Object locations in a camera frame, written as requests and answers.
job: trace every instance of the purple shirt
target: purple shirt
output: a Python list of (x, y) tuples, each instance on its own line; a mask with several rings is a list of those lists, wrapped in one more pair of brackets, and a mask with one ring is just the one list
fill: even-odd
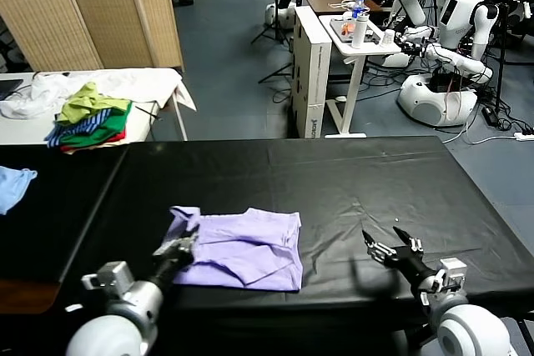
[(194, 263), (178, 273), (175, 283), (298, 291), (302, 264), (297, 249), (298, 213), (272, 213), (249, 208), (243, 214), (201, 216), (199, 208), (174, 206), (173, 231), (199, 225)]

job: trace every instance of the black tablecloth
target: black tablecloth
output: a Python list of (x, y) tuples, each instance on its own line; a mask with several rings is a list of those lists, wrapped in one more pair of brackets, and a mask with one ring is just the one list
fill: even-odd
[(76, 153), (45, 146), (1, 146), (0, 166), (38, 176), (0, 216), (0, 278), (63, 280), (126, 148)]
[(304, 277), (299, 293), (176, 288), (165, 313), (421, 320), (408, 283), (366, 254), (361, 229), (398, 245), (393, 225), (422, 239), (430, 266), (465, 262), (473, 303), (499, 315), (534, 308), (534, 258), (437, 138), (133, 144), (74, 273), (127, 260), (148, 274), (173, 205), (300, 212)]

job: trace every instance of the white cloth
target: white cloth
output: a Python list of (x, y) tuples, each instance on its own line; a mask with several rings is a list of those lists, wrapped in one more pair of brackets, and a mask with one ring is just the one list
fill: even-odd
[(196, 111), (193, 99), (172, 68), (125, 68), (62, 74), (39, 74), (27, 90), (0, 102), (0, 113), (6, 118), (30, 119), (45, 113), (59, 113), (65, 101), (86, 83), (96, 83), (99, 93), (133, 102), (157, 102), (162, 108), (178, 88), (178, 100)]

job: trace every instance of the water bottle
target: water bottle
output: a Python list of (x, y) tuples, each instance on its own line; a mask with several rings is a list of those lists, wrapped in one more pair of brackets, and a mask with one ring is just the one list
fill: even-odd
[(364, 0), (356, 0), (354, 2), (354, 7), (352, 8), (352, 17), (354, 19), (358, 18), (358, 14), (362, 13), (366, 8), (369, 10), (365, 5)]
[(354, 32), (352, 34), (353, 48), (361, 48), (367, 31), (367, 22), (369, 21), (369, 8), (364, 4), (364, 0), (356, 0), (352, 8), (352, 21), (354, 22)]

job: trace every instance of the blue striped shirt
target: blue striped shirt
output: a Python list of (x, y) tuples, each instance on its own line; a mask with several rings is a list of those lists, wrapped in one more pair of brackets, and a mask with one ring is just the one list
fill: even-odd
[(73, 135), (79, 133), (91, 135), (97, 130), (98, 127), (103, 124), (104, 121), (106, 121), (106, 119), (108, 119), (110, 114), (111, 108), (105, 108), (104, 110), (101, 110), (100, 112), (96, 113), (94, 116), (85, 118), (74, 125), (63, 126), (56, 123), (52, 132), (47, 135), (44, 140), (48, 141), (47, 146), (49, 148), (55, 148), (61, 144), (59, 141), (65, 135)]

